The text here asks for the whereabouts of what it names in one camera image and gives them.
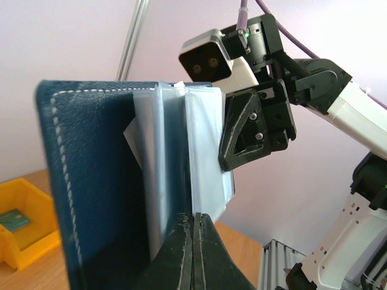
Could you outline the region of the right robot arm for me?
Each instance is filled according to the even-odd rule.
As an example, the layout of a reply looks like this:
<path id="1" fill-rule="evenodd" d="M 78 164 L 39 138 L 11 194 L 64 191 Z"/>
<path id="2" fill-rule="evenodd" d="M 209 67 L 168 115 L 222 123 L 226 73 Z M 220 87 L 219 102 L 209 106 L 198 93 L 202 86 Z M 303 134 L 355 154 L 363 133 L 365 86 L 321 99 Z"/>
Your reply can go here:
<path id="1" fill-rule="evenodd" d="M 249 20 L 251 64 L 287 86 L 302 137 L 237 171 L 233 217 L 259 237 L 283 237 L 309 251 L 288 273 L 290 289 L 340 289 L 345 276 L 386 229 L 386 109 L 349 70 L 370 60 L 354 36 L 327 39 L 337 58 L 290 59 L 270 14 Z"/>

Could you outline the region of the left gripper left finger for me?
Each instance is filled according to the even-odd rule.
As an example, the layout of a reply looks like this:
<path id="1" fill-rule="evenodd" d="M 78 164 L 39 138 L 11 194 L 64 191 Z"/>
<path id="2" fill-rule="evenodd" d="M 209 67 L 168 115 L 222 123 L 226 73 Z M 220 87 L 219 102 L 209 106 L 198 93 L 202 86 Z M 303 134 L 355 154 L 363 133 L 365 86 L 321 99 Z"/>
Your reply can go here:
<path id="1" fill-rule="evenodd" d="M 187 290 L 192 277 L 192 219 L 179 214 L 156 257 L 139 278 L 139 290 Z"/>

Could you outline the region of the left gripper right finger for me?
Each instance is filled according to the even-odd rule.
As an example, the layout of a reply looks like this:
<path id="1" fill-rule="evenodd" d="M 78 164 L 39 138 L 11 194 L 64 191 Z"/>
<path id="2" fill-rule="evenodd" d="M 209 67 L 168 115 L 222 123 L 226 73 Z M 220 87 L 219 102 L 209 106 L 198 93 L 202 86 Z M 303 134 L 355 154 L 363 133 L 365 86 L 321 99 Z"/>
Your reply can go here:
<path id="1" fill-rule="evenodd" d="M 193 220 L 192 289 L 254 288 L 232 261 L 210 216 L 196 213 Z"/>

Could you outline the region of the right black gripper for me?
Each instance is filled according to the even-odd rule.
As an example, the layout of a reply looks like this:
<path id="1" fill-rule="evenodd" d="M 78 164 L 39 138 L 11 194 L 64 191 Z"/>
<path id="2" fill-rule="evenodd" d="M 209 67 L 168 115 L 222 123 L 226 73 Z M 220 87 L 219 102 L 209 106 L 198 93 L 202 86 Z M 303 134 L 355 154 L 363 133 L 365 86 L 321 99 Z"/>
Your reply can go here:
<path id="1" fill-rule="evenodd" d="M 227 94 L 218 155 L 225 172 L 285 150 L 295 138 L 296 126 L 282 80 Z"/>

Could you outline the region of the blue card holder wallet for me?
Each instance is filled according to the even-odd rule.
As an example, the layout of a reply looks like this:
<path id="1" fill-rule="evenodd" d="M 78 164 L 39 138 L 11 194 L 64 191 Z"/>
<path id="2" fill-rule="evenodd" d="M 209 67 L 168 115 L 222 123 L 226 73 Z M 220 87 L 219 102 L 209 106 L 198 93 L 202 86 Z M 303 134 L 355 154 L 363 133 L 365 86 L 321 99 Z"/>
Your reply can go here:
<path id="1" fill-rule="evenodd" d="M 179 214 L 233 196 L 224 95 L 204 83 L 44 80 L 36 88 L 71 289 L 135 289 Z"/>

